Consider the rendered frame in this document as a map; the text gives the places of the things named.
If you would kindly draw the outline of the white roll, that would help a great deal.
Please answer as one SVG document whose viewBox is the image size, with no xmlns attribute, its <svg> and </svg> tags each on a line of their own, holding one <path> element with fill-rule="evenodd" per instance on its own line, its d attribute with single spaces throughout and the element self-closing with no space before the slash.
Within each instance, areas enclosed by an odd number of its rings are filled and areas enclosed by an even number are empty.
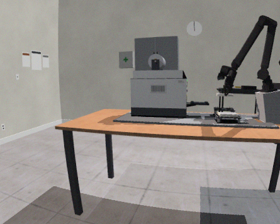
<svg viewBox="0 0 280 224">
<path fill-rule="evenodd" d="M 160 70 L 165 67 L 165 60 L 164 60 L 164 58 L 162 56 L 160 56 L 159 54 L 153 54 L 148 59 L 148 64 L 149 64 L 149 66 L 151 68 L 152 68 L 152 60 L 153 59 L 159 59 L 160 60 Z"/>
</svg>

